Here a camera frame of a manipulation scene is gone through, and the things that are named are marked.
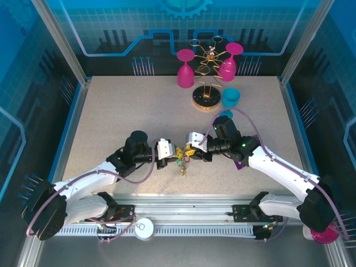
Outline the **blue plastic goblet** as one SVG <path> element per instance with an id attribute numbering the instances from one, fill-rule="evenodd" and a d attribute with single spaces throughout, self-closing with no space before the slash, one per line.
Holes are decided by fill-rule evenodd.
<path id="1" fill-rule="evenodd" d="M 222 108 L 236 107 L 240 100 L 240 92 L 233 87 L 224 89 L 221 97 Z"/>

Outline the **pink plastic goblet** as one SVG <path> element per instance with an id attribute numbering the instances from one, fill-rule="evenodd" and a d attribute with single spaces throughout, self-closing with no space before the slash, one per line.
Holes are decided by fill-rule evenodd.
<path id="1" fill-rule="evenodd" d="M 219 77 L 224 82 L 230 82 L 234 79 L 236 74 L 236 62 L 234 56 L 239 56 L 243 53 L 242 45 L 230 42 L 226 45 L 226 52 L 230 55 L 225 59 L 219 67 Z"/>
<path id="2" fill-rule="evenodd" d="M 190 49 L 183 49 L 177 53 L 177 58 L 184 63 L 177 73 L 177 84 L 181 88 L 190 88 L 194 85 L 194 71 L 188 64 L 194 57 L 195 53 Z"/>

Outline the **white round lid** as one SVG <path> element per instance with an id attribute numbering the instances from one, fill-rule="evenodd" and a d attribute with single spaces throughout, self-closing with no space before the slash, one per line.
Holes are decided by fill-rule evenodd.
<path id="1" fill-rule="evenodd" d="M 138 239 L 148 241 L 152 238 L 154 229 L 154 224 L 150 219 L 141 218 L 135 223 L 134 234 Z"/>

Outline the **pink cup bottom right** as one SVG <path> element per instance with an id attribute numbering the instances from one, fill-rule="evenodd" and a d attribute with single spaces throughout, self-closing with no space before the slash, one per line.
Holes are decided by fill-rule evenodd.
<path id="1" fill-rule="evenodd" d="M 337 226 L 333 222 L 322 233 L 316 232 L 308 228 L 306 225 L 303 225 L 302 232 L 303 232 L 303 236 L 307 240 L 316 241 L 321 244 L 333 243 L 338 239 L 340 235 Z"/>

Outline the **aluminium rail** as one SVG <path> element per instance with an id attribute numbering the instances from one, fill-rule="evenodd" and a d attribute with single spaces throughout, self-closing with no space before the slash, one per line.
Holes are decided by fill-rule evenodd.
<path id="1" fill-rule="evenodd" d="M 112 195 L 119 205 L 134 205 L 135 215 L 160 221 L 222 222 L 233 205 L 250 205 L 253 199 L 204 195 Z"/>

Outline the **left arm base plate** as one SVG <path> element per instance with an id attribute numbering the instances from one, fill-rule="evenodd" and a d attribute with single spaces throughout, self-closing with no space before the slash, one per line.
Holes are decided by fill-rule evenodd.
<path id="1" fill-rule="evenodd" d="M 94 218 L 85 219 L 85 222 L 96 222 L 100 224 L 114 224 L 120 222 L 132 222 L 135 215 L 134 205 L 109 206 L 106 212 Z"/>

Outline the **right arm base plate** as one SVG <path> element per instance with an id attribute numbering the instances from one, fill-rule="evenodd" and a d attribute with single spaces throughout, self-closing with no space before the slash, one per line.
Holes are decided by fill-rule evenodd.
<path id="1" fill-rule="evenodd" d="M 227 215 L 232 216 L 235 223 L 280 223 L 284 220 L 282 216 L 265 215 L 260 210 L 251 210 L 250 205 L 233 205 L 232 211 Z"/>

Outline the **aluminium frame post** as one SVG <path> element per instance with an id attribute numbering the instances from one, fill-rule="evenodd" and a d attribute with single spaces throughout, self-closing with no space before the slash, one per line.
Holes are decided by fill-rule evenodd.
<path id="1" fill-rule="evenodd" d="M 330 8 L 332 7 L 335 0 L 320 0 L 315 12 L 313 13 L 304 33 L 301 36 L 294 52 L 289 58 L 286 67 L 280 77 L 281 87 L 285 87 L 289 82 L 292 74 L 296 70 L 298 64 L 304 56 L 307 48 L 315 37 L 317 31 L 319 30 L 321 24 L 323 23 L 325 17 L 327 16 Z"/>
<path id="2" fill-rule="evenodd" d="M 87 85 L 86 74 L 46 0 L 31 0 L 31 2 L 46 25 L 78 82 L 81 86 L 85 87 Z"/>

